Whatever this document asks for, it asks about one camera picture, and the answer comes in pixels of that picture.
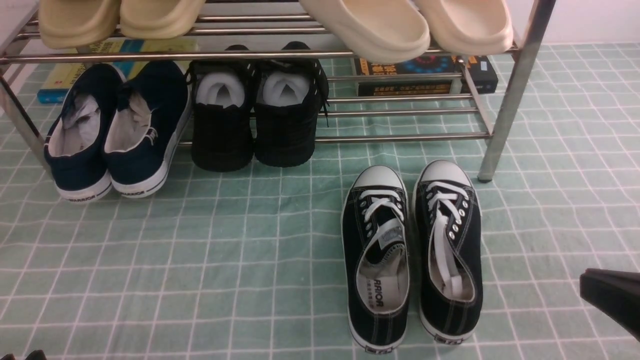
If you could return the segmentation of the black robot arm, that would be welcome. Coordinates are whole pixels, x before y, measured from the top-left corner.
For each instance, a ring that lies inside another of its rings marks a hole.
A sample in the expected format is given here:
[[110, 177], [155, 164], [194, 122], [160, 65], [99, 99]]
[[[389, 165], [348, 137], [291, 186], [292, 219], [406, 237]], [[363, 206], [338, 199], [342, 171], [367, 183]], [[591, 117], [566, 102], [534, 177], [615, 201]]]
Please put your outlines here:
[[588, 268], [579, 276], [580, 297], [640, 340], [640, 274]]

